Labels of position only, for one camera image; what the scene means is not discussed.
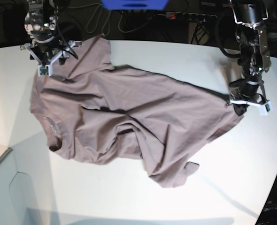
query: equipment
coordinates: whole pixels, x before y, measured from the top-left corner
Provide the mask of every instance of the equipment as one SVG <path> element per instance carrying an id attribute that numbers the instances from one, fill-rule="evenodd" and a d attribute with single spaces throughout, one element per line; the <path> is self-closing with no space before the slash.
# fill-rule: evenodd
<path id="1" fill-rule="evenodd" d="M 107 7 L 111 6 L 107 0 L 104 2 Z M 77 45 L 76 42 L 71 40 L 67 42 L 58 24 L 58 14 L 68 7 L 69 0 L 28 0 L 28 3 L 29 12 L 25 18 L 25 29 L 32 38 L 32 43 L 25 44 L 23 48 L 29 51 L 32 59 L 38 61 L 38 74 L 50 76 L 52 64 L 56 60 L 59 59 L 60 64 L 64 64 L 70 54 L 78 59 L 72 49 Z M 229 84 L 234 90 L 227 105 L 234 105 L 238 115 L 244 114 L 250 105 L 258 107 L 260 115 L 267 115 L 272 110 L 272 105 L 266 99 L 262 73 L 268 72 L 270 68 L 270 53 L 264 24 L 268 12 L 262 0 L 230 0 L 230 6 L 238 25 L 236 40 L 240 44 L 240 54 L 227 53 L 220 40 L 219 24 L 221 19 L 231 12 L 230 9 L 225 10 L 217 20 L 215 30 L 221 51 L 227 57 L 239 58 L 238 64 L 242 67 L 242 78 Z"/>

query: blue box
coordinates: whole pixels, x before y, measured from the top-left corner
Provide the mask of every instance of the blue box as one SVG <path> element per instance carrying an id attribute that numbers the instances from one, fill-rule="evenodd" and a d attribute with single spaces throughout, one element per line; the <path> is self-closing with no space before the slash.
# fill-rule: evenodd
<path id="1" fill-rule="evenodd" d="M 163 10 L 168 0 L 102 0 L 109 10 Z"/>

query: white table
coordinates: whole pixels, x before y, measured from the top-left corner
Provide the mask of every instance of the white table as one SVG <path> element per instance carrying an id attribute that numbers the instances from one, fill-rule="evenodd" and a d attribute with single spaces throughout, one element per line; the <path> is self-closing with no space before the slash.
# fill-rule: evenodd
<path id="1" fill-rule="evenodd" d="M 129 64 L 222 93 L 228 92 L 225 78 L 235 79 L 240 70 L 217 48 L 111 43 L 116 66 Z M 272 68 L 264 75 L 274 110 L 261 117 L 250 107 L 234 129 L 190 159 L 200 164 L 199 170 L 186 185 L 174 189 L 163 189 L 150 180 L 139 160 L 117 159 L 96 166 L 51 153 L 42 128 L 29 113 L 36 63 L 28 59 L 27 52 L 17 47 L 0 49 L 0 144 L 13 148 L 17 170 L 31 176 L 33 190 L 25 195 L 34 200 L 27 204 L 45 224 L 54 220 L 52 212 L 60 224 L 92 218 L 255 224 L 277 174 L 277 59 L 272 59 Z"/>

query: t-shirt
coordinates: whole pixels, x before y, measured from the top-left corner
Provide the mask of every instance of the t-shirt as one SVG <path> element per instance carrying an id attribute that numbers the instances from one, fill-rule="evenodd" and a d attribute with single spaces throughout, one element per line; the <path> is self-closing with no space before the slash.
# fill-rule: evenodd
<path id="1" fill-rule="evenodd" d="M 53 76 L 35 74 L 31 95 L 31 113 L 49 149 L 65 159 L 98 165 L 142 159 L 151 179 L 178 187 L 199 167 L 188 159 L 242 119 L 223 99 L 193 85 L 114 67 L 102 36 L 74 50 L 79 59 L 56 62 Z"/>

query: power strip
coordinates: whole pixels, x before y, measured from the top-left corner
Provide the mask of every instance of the power strip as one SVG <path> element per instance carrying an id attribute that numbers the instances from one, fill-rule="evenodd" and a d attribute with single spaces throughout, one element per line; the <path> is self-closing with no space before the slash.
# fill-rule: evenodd
<path id="1" fill-rule="evenodd" d="M 191 22 L 209 22 L 218 18 L 216 15 L 201 14 L 201 13 L 180 13 L 180 12 L 166 12 L 166 19 L 169 20 L 185 20 Z"/>

